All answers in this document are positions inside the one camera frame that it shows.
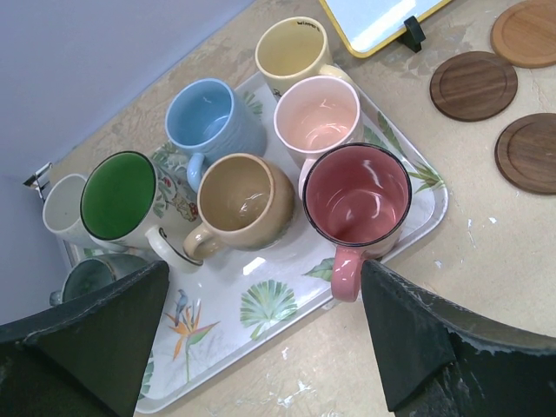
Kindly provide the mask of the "light wood coaster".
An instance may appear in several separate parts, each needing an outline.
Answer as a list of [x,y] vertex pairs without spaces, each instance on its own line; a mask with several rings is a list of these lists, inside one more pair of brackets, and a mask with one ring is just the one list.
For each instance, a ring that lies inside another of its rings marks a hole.
[[555,2],[523,1],[494,22],[491,46],[511,64],[537,69],[555,64]]

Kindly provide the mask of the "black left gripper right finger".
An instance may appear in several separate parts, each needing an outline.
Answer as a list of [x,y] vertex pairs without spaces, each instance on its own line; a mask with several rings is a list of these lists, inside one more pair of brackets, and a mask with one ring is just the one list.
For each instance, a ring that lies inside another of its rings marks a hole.
[[553,416],[555,340],[491,320],[365,261],[361,294],[397,416]]

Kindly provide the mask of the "floral serving tray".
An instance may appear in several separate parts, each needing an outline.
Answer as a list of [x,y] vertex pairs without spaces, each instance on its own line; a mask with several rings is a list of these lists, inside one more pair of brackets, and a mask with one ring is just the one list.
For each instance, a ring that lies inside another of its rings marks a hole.
[[[389,261],[438,226],[447,212],[447,188],[439,173],[357,86],[365,142],[392,152],[412,182],[412,204]],[[268,132],[264,158],[297,186],[300,169],[276,137],[277,101],[260,72],[235,92]],[[309,224],[296,198],[295,216],[283,238],[260,252],[225,249],[194,274],[171,272],[164,314],[156,332],[136,411],[153,414],[214,377],[302,317],[332,301],[334,245]],[[177,327],[175,302],[189,297]]]

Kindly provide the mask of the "grey stoneware cup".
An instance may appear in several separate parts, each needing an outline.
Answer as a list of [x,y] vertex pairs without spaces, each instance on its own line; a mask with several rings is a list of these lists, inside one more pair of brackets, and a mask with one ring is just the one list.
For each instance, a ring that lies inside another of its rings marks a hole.
[[106,254],[80,261],[71,269],[60,290],[50,294],[52,307],[104,288],[148,264],[139,256]]

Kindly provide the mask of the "white mug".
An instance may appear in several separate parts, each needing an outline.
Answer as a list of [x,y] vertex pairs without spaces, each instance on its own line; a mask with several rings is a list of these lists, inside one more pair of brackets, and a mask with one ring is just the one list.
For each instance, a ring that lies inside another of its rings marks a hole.
[[43,205],[43,223],[57,237],[81,248],[107,249],[117,253],[126,248],[112,243],[94,240],[83,226],[80,201],[87,177],[70,174],[62,178],[50,190]]

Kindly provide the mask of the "dark walnut coaster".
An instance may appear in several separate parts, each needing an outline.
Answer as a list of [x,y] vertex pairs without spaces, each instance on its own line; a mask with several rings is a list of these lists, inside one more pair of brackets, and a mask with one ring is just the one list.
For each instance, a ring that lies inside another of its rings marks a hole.
[[554,195],[555,114],[531,114],[510,123],[500,133],[494,159],[512,185],[534,194]]
[[486,51],[447,59],[435,70],[429,84],[436,109],[460,122],[478,122],[498,115],[511,104],[517,89],[514,67]]

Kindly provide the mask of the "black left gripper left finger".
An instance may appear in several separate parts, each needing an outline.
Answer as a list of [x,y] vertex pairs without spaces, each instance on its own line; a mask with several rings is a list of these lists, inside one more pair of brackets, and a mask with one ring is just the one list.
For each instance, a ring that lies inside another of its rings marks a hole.
[[131,416],[169,290],[154,261],[1,327],[3,416]]

